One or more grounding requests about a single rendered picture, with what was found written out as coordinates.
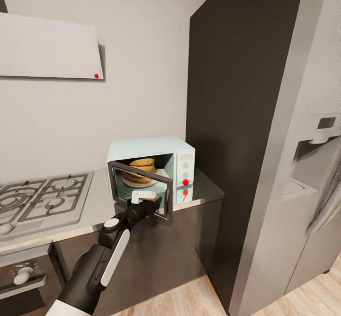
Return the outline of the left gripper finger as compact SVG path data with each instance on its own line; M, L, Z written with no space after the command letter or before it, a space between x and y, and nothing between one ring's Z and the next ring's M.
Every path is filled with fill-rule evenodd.
M160 197L154 202L154 210L159 209L161 203L162 203L162 196L160 196Z

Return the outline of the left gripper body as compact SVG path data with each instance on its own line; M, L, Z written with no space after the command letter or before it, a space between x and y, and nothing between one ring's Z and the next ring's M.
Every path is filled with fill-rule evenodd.
M138 204L131 202L132 198L127 201L127 210L132 210L137 214L138 222L144 215L152 216L155 213L154 201L150 199L143 199L143 201Z

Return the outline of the popcorn bag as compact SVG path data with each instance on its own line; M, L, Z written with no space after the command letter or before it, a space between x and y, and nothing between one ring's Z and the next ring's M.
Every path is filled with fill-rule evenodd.
M153 172L153 170L155 169L154 161L155 161L154 155L123 159L123 162L125 163L125 165L131 166L137 169L141 169L147 172Z

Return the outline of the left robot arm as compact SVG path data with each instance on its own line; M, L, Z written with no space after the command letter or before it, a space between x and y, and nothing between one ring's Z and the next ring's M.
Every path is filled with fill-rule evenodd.
M152 216L160 208L162 196L155 202L154 191L133 190L127 210L107 220L101 228L98 243L76 262L57 300L45 316L92 316L125 250L133 227L144 215Z

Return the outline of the microwave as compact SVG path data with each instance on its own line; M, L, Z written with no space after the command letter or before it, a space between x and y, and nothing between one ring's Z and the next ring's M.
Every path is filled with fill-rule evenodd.
M153 172L125 165L123 159L155 156ZM133 190L154 191L162 203L152 215L171 226L173 188L190 185L194 179L195 148L178 136L110 142L107 169L112 199L127 206Z

